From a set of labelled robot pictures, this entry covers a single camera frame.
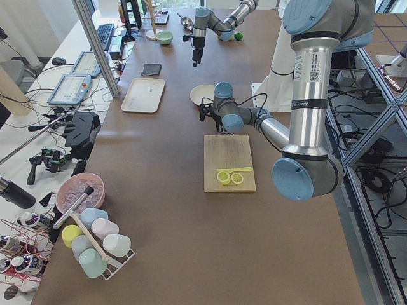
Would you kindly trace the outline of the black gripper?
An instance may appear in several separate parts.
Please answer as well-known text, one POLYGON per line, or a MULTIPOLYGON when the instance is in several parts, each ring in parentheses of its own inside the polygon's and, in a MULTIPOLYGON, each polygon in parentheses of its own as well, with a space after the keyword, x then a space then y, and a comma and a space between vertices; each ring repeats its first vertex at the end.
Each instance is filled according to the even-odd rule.
POLYGON ((194 36, 193 34, 183 36, 183 42, 187 42, 189 40, 191 41, 191 45, 193 47, 192 55, 193 66, 196 67, 198 64, 201 63, 202 60, 205 46, 205 37, 198 37, 194 36))
POLYGON ((221 117, 215 113, 214 108, 213 108, 213 103, 204 103, 205 98, 201 100, 201 103, 198 107, 199 111, 199 118, 201 122, 205 121, 206 117, 210 117, 215 121, 216 124, 216 131, 217 132, 222 132, 223 131, 223 124, 221 121, 221 117))

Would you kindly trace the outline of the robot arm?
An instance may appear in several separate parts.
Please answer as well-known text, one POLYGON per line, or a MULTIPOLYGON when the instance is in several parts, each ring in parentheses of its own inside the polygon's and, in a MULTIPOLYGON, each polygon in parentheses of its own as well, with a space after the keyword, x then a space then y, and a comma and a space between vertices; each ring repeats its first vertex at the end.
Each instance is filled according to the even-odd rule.
POLYGON ((201 63, 204 54, 207 29, 212 30, 223 41, 229 40, 233 31, 244 21, 244 18, 252 13, 258 6, 257 0, 241 1, 240 5, 224 20, 219 19, 215 13, 207 7, 195 9, 195 21, 192 33, 183 36, 183 41, 191 41, 193 47, 192 61, 196 67, 201 63))
POLYGON ((288 51, 293 80, 291 122, 284 126, 264 107, 246 108, 233 98, 232 85, 220 82, 211 105, 199 107, 200 119, 235 133, 251 125, 281 148, 272 168, 281 195, 303 201, 334 191, 343 180, 339 161, 322 145, 331 58, 334 52, 362 48, 373 37, 374 1, 290 1, 282 18, 277 52, 288 51))

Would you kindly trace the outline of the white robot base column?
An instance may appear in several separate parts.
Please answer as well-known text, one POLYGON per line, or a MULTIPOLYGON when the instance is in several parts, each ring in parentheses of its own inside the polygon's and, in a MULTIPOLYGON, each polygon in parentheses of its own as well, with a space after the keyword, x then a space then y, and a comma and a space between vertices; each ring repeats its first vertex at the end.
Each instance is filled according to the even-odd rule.
POLYGON ((275 45, 270 72, 261 83, 252 83, 254 107, 270 112, 290 112, 293 96, 294 51, 290 47, 291 36, 282 25, 283 13, 279 13, 279 35, 275 45))

